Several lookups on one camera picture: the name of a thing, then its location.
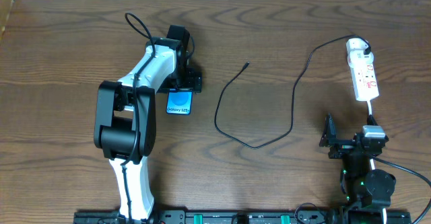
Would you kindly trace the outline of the blue Galaxy smartphone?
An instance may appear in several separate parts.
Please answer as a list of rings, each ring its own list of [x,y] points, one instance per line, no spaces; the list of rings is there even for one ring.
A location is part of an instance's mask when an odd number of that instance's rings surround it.
[[[189,115],[193,93],[191,91],[171,91],[168,93],[167,114]]]

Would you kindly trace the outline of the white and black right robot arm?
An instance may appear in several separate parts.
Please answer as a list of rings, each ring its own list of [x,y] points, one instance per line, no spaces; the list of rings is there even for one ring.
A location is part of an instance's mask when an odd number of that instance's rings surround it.
[[[395,191],[394,175],[376,169],[372,158],[382,153],[389,140],[383,128],[377,125],[373,116],[368,116],[367,124],[352,139],[338,139],[335,123],[329,114],[319,145],[328,147],[330,159],[340,159],[341,191],[347,203],[331,209],[327,223],[385,223],[386,208],[391,205]]]

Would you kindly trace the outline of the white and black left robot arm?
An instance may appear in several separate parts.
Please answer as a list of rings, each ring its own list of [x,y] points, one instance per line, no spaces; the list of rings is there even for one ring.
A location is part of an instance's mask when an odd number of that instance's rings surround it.
[[[166,37],[149,39],[127,75],[98,88],[94,144],[115,172],[123,223],[143,223],[153,212],[147,159],[156,142],[156,94],[167,94],[167,114],[186,116],[201,92],[202,74],[189,66],[192,42],[184,26],[171,25]]]

